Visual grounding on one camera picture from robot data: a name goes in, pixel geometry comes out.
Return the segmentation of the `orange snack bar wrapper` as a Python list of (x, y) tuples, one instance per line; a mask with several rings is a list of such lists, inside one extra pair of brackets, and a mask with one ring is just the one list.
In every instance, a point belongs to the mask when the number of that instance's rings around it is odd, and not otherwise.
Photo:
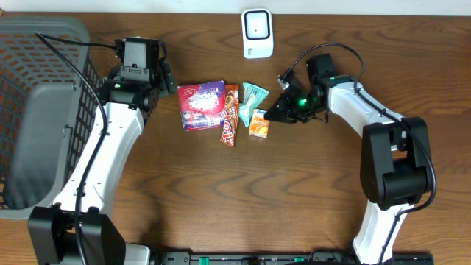
[(220, 141), (234, 147), (238, 126), (239, 92), (238, 85), (225, 85), (224, 122)]

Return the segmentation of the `small orange box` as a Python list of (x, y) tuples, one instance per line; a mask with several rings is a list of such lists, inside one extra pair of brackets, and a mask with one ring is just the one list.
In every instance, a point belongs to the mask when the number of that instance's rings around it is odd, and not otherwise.
[(261, 110), (261, 109), (253, 110), (252, 118), (249, 124), (249, 135), (259, 137), (259, 138), (268, 137), (270, 121), (264, 118), (265, 114), (266, 114), (265, 110)]

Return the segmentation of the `teal snack wrapper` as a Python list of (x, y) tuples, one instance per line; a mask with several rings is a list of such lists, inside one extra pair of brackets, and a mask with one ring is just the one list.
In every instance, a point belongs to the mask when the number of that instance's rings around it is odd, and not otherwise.
[(248, 82), (243, 83), (243, 102), (239, 105), (239, 118), (244, 126), (248, 127), (252, 118), (253, 110), (269, 95), (265, 88), (253, 85)]

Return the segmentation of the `red purple snack pack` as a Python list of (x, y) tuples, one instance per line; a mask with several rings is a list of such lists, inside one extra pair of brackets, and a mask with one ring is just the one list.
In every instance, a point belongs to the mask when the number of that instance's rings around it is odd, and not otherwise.
[(177, 88), (183, 129), (206, 130), (224, 121), (225, 83), (223, 80)]

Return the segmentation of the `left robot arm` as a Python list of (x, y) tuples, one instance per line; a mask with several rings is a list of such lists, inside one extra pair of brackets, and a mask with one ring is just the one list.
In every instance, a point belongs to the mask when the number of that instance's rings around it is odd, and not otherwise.
[(39, 264), (159, 264), (145, 244), (127, 243), (112, 222), (116, 190), (130, 151), (160, 96), (175, 93), (161, 40), (115, 41), (121, 63), (99, 89), (82, 80), (96, 118), (77, 166), (47, 207), (33, 208), (28, 229)]

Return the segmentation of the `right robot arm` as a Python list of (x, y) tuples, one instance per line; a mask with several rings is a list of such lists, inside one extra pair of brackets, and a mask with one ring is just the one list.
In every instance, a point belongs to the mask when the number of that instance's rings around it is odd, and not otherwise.
[(294, 70), (278, 77), (283, 89), (265, 119), (306, 123), (318, 113), (334, 114), (361, 138), (360, 181), (368, 203), (353, 239), (358, 264), (385, 264), (410, 213), (431, 205), (436, 172), (428, 128), (419, 117), (406, 118), (388, 109), (364, 89), (358, 77), (340, 75), (330, 54), (307, 60), (311, 89), (303, 93)]

